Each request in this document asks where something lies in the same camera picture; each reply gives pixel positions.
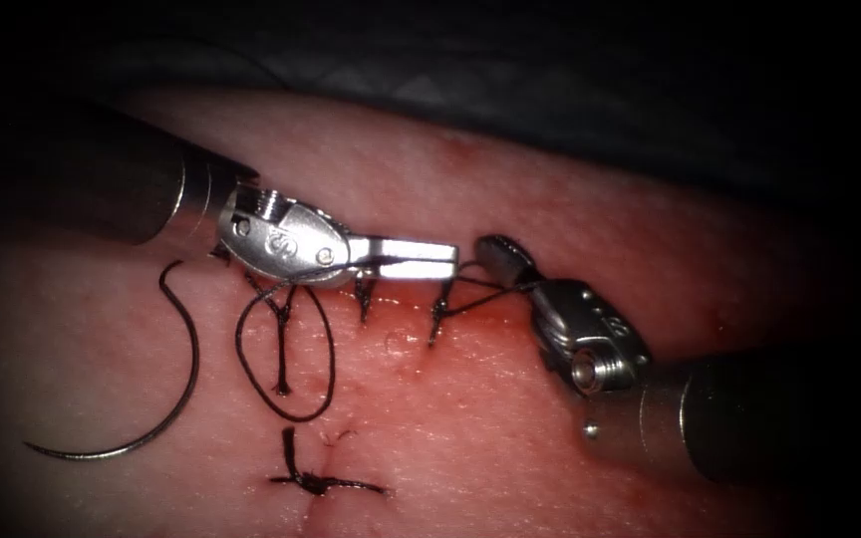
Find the left arm needle driver jaw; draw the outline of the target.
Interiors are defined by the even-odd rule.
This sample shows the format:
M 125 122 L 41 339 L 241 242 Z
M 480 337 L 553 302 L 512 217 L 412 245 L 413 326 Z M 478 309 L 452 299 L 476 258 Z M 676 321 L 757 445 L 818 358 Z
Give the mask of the left arm needle driver jaw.
M 456 261 L 456 245 L 382 236 L 350 235 L 350 261 L 403 258 L 424 261 Z
M 440 281 L 452 279 L 457 267 L 451 261 L 378 260 L 355 268 L 352 274 L 361 279 Z

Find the right arm needle driver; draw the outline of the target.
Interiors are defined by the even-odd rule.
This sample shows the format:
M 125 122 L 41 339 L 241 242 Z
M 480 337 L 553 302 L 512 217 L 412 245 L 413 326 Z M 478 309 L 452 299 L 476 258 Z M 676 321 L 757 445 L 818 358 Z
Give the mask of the right arm needle driver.
M 613 305 L 574 279 L 548 279 L 529 293 L 532 327 L 545 368 L 576 394 L 627 390 L 651 353 Z

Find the right arm needle driver jaw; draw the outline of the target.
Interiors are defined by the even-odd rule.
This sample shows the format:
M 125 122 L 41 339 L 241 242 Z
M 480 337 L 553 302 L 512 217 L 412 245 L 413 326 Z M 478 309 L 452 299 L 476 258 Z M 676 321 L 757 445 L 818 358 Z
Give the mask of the right arm needle driver jaw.
M 477 237 L 474 257 L 484 272 L 504 288 L 542 281 L 533 257 L 515 240 L 501 234 Z

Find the left arm needle driver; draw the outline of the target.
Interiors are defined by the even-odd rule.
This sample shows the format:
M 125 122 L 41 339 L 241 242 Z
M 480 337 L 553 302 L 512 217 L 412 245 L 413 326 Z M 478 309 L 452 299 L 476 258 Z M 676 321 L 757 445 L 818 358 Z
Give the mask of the left arm needle driver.
M 273 189 L 240 185 L 218 220 L 219 245 L 246 269 L 322 287 L 354 278 L 349 230 L 324 211 Z

